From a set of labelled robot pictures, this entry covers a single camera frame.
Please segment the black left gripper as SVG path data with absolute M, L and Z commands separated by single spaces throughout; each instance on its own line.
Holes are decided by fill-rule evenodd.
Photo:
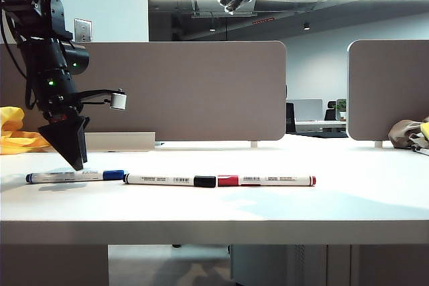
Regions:
M 85 129 L 89 118 L 80 116 L 81 99 L 80 92 L 38 92 L 38 109 L 49 122 L 38 131 L 74 169 L 83 169 L 87 162 Z

